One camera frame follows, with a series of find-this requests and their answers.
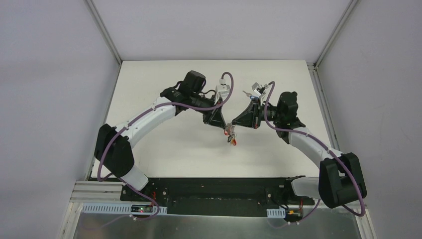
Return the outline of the grey red keyring holder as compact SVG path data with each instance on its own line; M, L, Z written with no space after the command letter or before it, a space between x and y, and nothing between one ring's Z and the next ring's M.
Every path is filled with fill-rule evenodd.
M236 141L236 133L235 133L235 125L232 123L228 123L224 128L224 135L227 136L227 143L229 143L232 146L237 145Z

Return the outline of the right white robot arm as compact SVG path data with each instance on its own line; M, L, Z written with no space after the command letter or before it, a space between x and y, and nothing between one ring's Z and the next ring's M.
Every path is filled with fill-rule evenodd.
M285 202L295 204L302 197L309 197L322 200L331 209L354 201L364 208L367 190L359 158L354 153L331 149L316 138L299 120L298 108L296 92L283 92L276 106L251 97L248 107L231 123L257 129L262 122L269 122L279 138L318 167L317 177L297 176L285 181Z

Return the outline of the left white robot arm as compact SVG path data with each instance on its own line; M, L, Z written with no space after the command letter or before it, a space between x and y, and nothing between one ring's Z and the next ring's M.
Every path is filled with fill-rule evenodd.
M139 115L115 126L104 124L100 127L94 157L99 161L97 180L102 182L101 170L105 167L111 175L133 188L133 195L139 201L147 201L152 188L147 185L148 177L136 165L132 149L154 128L192 109L203 116L206 125L225 128L221 108L229 100L233 91L233 76L224 72L219 84L208 98L203 91L207 80L197 71L189 71L184 80L164 89L159 97Z

